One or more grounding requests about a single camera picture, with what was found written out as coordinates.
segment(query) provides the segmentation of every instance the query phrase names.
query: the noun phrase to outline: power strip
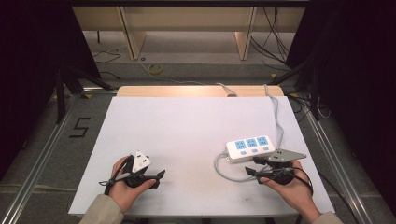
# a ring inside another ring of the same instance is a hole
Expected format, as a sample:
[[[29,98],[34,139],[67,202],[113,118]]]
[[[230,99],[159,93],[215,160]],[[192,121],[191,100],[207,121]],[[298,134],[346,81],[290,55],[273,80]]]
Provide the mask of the power strip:
[[[230,162],[247,161],[253,157],[275,151],[275,147],[267,135],[228,142],[226,146]]]

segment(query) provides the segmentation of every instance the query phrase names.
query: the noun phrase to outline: sleeve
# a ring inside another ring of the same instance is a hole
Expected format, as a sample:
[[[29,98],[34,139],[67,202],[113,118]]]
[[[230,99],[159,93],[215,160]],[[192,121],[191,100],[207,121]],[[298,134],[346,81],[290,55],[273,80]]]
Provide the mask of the sleeve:
[[[332,212],[324,213],[312,224],[343,224],[343,222]]]
[[[119,224],[123,213],[114,200],[105,194],[99,194],[88,208],[80,224]]]

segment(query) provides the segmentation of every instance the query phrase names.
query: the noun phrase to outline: white tabletop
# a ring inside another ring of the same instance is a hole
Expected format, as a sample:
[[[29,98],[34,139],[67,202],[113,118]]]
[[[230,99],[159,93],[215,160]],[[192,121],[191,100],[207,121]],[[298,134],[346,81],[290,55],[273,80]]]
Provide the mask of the white tabletop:
[[[307,155],[301,160],[314,185],[320,212],[333,211],[287,97],[279,100],[278,119],[285,130],[281,148]],[[281,197],[256,180],[235,183],[217,174],[214,159],[226,142],[269,135],[277,145],[274,104],[269,97],[115,97],[107,111],[90,161],[69,214],[82,216],[105,188],[119,158],[141,150],[151,159],[146,175],[166,170],[157,189],[143,193],[126,215],[136,217],[276,217],[297,214]],[[220,169],[248,177],[245,166]]]

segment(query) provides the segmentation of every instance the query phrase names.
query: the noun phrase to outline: hand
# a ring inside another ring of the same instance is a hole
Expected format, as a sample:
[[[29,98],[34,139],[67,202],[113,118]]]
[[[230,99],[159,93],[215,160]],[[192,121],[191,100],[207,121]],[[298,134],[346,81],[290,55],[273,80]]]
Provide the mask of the hand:
[[[119,169],[120,165],[126,158],[128,157],[121,158],[114,164],[111,176],[117,172],[117,169]],[[136,198],[146,189],[149,189],[154,183],[155,179],[150,179],[139,187],[133,189],[129,188],[124,181],[118,181],[111,188],[108,196],[110,196],[119,205],[121,212],[125,213],[131,208],[132,204],[134,204]]]
[[[299,161],[293,161],[292,167],[303,169]],[[294,174],[308,182],[308,176],[303,171],[295,169]],[[280,194],[283,200],[290,207],[296,209],[308,223],[312,223],[320,216],[320,212],[312,200],[311,191],[300,180],[294,178],[287,185],[277,184],[275,181],[265,177],[262,177],[260,181]]]

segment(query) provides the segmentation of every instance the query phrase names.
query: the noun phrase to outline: gray floor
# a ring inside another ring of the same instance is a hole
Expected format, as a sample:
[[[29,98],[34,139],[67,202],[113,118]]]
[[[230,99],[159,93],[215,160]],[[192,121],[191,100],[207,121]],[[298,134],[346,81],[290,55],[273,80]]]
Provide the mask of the gray floor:
[[[208,85],[221,82],[225,85],[261,85],[271,80],[272,74],[283,74],[262,63],[261,55],[254,49],[249,49],[246,61],[240,61],[232,33],[148,33],[141,57],[145,61],[132,62],[124,47],[123,35],[120,33],[101,32],[101,43],[96,43],[96,32],[86,32],[92,54],[99,51],[109,51],[120,54],[120,57],[111,63],[99,63],[101,72],[111,72],[120,77],[115,79],[110,74],[103,73],[103,80],[113,86],[121,85],[179,85],[172,81],[156,80],[150,77],[143,69],[142,63],[148,66],[152,63],[161,63],[163,72],[158,76],[178,81],[197,81]],[[265,35],[255,34],[257,39],[263,40]],[[292,34],[283,34],[287,46],[293,38]],[[272,40],[268,48],[276,53],[277,48]],[[102,53],[95,57],[98,62],[114,58],[114,55]],[[274,60],[267,63],[282,67]],[[281,84],[284,92],[293,90],[293,81],[288,80]],[[85,87],[93,87],[91,83],[81,80]],[[70,114],[64,131],[51,153],[46,167],[38,179],[35,190],[22,210],[18,223],[78,223],[79,218],[67,214],[73,202],[88,159],[91,156],[96,137],[106,115],[112,93],[90,92],[87,98],[77,99],[76,105]],[[299,106],[290,101],[297,110]],[[29,175],[46,146],[50,135],[55,128],[57,116],[56,100],[52,98],[43,110],[35,130],[27,139],[25,150],[13,162],[7,175],[0,184],[0,212],[3,216],[21,185]],[[322,146],[313,132],[307,116],[303,112],[295,114],[304,135],[305,142],[310,149],[314,162],[320,172],[326,175],[334,185],[340,189]],[[80,124],[89,127],[84,138],[70,138],[70,135],[80,134],[74,130],[78,118]],[[367,174],[351,154],[347,140],[342,134],[336,120],[332,117],[321,119],[327,136],[332,143],[340,161],[346,168],[347,175],[359,196],[364,202],[373,223],[396,223],[394,215],[389,211],[382,197],[375,189]],[[324,185],[336,209],[336,214],[345,223],[354,223],[346,206],[342,203],[335,191],[324,181]],[[276,217],[276,223],[294,223],[295,217]],[[216,219],[213,223],[264,223],[258,219]]]

